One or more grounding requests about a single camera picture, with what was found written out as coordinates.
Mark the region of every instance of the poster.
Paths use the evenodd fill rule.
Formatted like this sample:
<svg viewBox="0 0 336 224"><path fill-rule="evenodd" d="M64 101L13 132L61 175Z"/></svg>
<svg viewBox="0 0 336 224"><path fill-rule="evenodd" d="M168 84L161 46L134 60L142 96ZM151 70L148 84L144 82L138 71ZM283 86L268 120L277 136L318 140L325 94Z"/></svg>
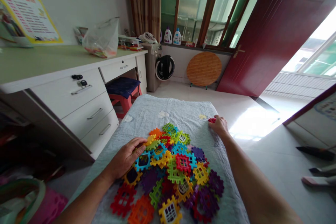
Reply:
<svg viewBox="0 0 336 224"><path fill-rule="evenodd" d="M33 44L62 43L41 0L0 0L1 21L20 30Z"/></svg>

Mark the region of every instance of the white wall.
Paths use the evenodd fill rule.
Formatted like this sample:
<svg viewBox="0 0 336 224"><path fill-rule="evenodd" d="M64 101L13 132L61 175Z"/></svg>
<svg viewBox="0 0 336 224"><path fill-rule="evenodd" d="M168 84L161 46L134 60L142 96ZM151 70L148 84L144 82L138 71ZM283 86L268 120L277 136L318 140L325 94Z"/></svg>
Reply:
<svg viewBox="0 0 336 224"><path fill-rule="evenodd" d="M201 53L199 50L188 49L187 47L173 47L169 45L162 46L162 55L170 55L175 62L175 71L173 76L171 77L172 81L190 83L187 77L187 66L189 61L196 55ZM220 61L222 62L222 72L217 79L218 81L221 79L221 76L229 63L230 56L225 54L218 54Z"/></svg>
<svg viewBox="0 0 336 224"><path fill-rule="evenodd" d="M119 33L130 28L129 0L42 0L64 44L77 44L73 28L119 16Z"/></svg>

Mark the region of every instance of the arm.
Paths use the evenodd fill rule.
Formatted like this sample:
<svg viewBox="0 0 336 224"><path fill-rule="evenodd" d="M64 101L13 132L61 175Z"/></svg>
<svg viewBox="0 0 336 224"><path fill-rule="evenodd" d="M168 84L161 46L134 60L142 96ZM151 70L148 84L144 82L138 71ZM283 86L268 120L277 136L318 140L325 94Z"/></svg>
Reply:
<svg viewBox="0 0 336 224"><path fill-rule="evenodd" d="M229 134L223 117L209 122L221 138L251 223L302 223L298 215Z"/></svg>
<svg viewBox="0 0 336 224"><path fill-rule="evenodd" d="M101 174L62 212L54 223L91 223L107 190L116 179L121 178L131 168L144 152L146 147L143 145L134 151L136 146L144 142L147 142L145 138L133 138L125 144Z"/></svg>

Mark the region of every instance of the blue cushion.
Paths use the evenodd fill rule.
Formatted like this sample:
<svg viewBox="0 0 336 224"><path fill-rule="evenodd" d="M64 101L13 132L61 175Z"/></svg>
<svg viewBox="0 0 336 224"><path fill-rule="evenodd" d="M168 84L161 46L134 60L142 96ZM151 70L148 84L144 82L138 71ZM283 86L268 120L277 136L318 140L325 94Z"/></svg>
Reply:
<svg viewBox="0 0 336 224"><path fill-rule="evenodd" d="M140 84L139 80L130 79L126 77L119 77L106 85L107 92L112 95L121 95L126 99L132 94L134 89Z"/></svg>

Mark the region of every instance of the white bottle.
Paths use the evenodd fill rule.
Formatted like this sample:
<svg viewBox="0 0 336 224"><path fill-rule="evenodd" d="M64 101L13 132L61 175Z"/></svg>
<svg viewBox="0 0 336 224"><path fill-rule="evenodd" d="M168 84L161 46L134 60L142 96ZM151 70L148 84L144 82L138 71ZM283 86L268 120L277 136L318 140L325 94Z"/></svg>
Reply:
<svg viewBox="0 0 336 224"><path fill-rule="evenodd" d="M174 35L173 44L180 45L181 42L182 42L182 37L181 37L180 29L177 28L175 35Z"/></svg>
<svg viewBox="0 0 336 224"><path fill-rule="evenodd" d="M170 32L169 30L169 26L167 26L167 30L166 32L164 33L164 37L163 37L163 41L167 44L171 44L172 43L172 33Z"/></svg>

